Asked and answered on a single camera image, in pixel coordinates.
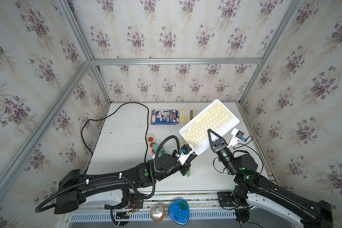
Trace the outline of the green charger plug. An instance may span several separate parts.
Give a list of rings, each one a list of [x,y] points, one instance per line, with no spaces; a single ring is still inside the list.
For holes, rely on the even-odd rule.
[[[163,155],[163,149],[159,147],[155,153],[155,158],[158,158],[162,155]]]

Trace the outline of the white yellow keyboard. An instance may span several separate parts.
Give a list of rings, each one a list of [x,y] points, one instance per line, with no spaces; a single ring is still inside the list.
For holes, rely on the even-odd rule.
[[[184,145],[188,144],[186,142],[186,140],[183,137],[179,138],[179,144],[180,144],[180,148],[182,148]]]
[[[210,147],[208,130],[224,136],[239,124],[239,119],[218,99],[215,99],[189,121],[179,133],[197,155]]]

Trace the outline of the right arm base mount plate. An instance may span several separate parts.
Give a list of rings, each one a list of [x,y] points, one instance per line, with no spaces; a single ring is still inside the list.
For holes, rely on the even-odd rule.
[[[221,207],[235,207],[237,204],[234,202],[233,192],[217,192],[219,205]]]

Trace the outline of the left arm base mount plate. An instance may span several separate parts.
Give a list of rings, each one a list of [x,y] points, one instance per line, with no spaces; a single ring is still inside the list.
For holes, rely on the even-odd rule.
[[[122,193],[121,201],[114,205],[104,205],[105,210],[113,209],[142,209],[143,208],[143,199],[138,197],[135,193],[124,192]]]

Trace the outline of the cream power strip red sockets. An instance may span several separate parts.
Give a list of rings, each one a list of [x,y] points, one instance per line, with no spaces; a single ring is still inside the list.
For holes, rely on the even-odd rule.
[[[148,133],[146,135],[146,142],[148,145],[148,149],[147,149],[147,154],[150,155],[155,155],[156,149],[155,149],[155,137],[152,133]]]

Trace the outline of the cream yellow calculator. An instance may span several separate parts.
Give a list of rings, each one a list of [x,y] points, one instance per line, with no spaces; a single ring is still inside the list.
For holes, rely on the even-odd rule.
[[[179,111],[179,121],[187,123],[191,121],[196,115],[197,112],[194,109],[181,109]]]

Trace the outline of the aluminium front rail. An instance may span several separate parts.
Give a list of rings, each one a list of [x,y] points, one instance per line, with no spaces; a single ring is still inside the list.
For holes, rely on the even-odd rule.
[[[55,204],[55,214],[65,214],[76,211],[81,204],[98,205],[108,204],[114,206],[121,201],[122,193],[129,190],[111,190],[97,194],[80,194],[80,191],[71,191],[58,196]],[[247,210],[250,207],[262,207],[268,211],[280,208],[292,210],[297,205],[298,196],[284,189],[268,190],[244,194],[243,192],[233,192],[235,207],[226,207],[228,210]],[[157,193],[154,196],[155,201],[171,201],[171,200],[217,200],[218,196],[213,197],[213,193],[177,193],[164,194]]]

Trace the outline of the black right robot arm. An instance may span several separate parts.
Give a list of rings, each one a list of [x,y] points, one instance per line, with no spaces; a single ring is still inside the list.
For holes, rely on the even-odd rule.
[[[248,222],[250,214],[243,207],[257,207],[289,221],[297,228],[332,228],[333,208],[324,200],[309,200],[290,192],[257,172],[257,163],[244,150],[240,156],[230,151],[225,139],[208,130],[209,144],[224,170],[234,176],[236,186],[232,191],[232,203],[236,206],[236,219]]]

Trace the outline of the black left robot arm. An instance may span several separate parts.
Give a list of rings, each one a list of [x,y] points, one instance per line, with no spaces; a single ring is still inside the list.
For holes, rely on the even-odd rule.
[[[35,212],[54,209],[54,214],[70,213],[91,196],[115,190],[132,189],[139,198],[150,199],[155,193],[157,182],[177,172],[185,176],[191,162],[197,157],[196,153],[189,153],[186,162],[181,164],[176,155],[163,154],[115,173],[90,175],[82,174],[79,169],[72,170],[59,182],[58,191],[41,202]]]

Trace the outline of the blue marker pen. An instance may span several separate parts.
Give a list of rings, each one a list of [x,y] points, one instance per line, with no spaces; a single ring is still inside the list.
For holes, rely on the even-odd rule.
[[[178,110],[175,111],[175,122],[176,122],[176,124],[179,123],[179,112],[178,112]]]

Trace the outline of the blue paperback book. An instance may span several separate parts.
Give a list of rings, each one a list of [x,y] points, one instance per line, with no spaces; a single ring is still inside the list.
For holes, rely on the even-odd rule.
[[[151,125],[176,125],[176,110],[152,110]]]

